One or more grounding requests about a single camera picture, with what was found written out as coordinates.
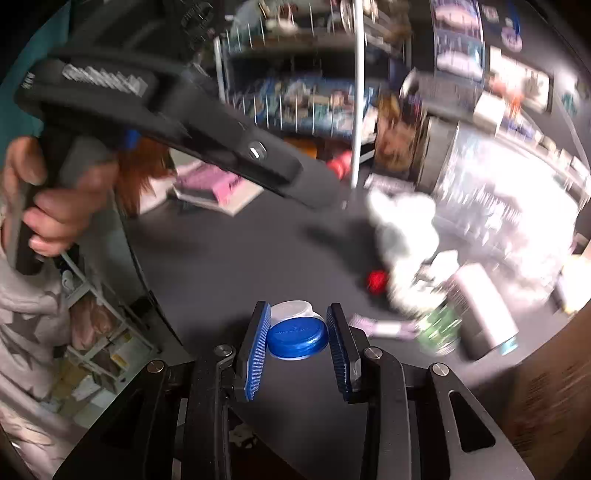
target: blue gripper pad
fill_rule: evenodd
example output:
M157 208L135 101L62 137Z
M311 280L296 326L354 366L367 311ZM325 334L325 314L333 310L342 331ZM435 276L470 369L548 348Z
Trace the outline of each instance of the blue gripper pad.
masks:
M251 327L255 324L256 329L254 332L251 332ZM271 306L267 302L258 302L255 311L253 312L251 326L246 334L247 338L250 336L252 338L246 366L246 381L244 385L244 394L247 401L254 400L255 393L261 385L269 328L271 328Z
M339 328L339 323L342 322L339 322L337 316L342 316L342 321L345 321L345 316L340 305L332 304L326 310L326 326L329 331L330 355L332 356L333 367L335 368L337 386L339 387L339 391L343 395L343 398L347 401L353 392L353 388L350 380L349 358Z

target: white sticker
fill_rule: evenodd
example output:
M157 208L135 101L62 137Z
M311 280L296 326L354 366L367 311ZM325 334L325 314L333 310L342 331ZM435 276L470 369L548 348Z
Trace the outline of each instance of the white sticker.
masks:
M486 17L486 19L491 23L498 23L499 22L499 12L496 10L495 7L489 7L487 5L482 5L482 13Z

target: metal bolt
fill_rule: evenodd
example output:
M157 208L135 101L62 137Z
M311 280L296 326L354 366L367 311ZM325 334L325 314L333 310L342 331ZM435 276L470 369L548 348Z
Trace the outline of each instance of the metal bolt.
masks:
M151 374L159 374L162 370L164 370L164 362L162 360L152 360L148 364L148 372Z
M213 353L215 353L217 356L225 358L232 354L232 347L229 345L218 345L213 349Z
M265 160L267 157L267 151L261 142L251 142L248 145L248 154L253 160Z
M378 358L382 358L384 353L376 346L369 346L363 351L363 354L367 358L371 358L371 360L377 360Z
M449 373L449 367L446 364L435 364L432 368L433 373L440 377L445 377Z

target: teal wall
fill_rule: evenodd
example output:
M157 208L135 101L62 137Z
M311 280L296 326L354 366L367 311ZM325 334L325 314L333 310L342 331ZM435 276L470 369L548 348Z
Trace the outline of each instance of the teal wall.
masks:
M19 135L38 135L42 123L27 115L12 100L29 67L56 45L64 43L70 24L70 3L62 7L29 40L0 85L0 167L10 141Z

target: red object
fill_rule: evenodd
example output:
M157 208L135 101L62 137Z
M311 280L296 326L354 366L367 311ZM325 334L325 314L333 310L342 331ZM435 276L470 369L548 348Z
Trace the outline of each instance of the red object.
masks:
M388 273L384 270L373 270L368 275L367 288L373 295L381 295L386 291Z
M334 171L339 180L351 170L351 150L346 150L326 163L326 166Z

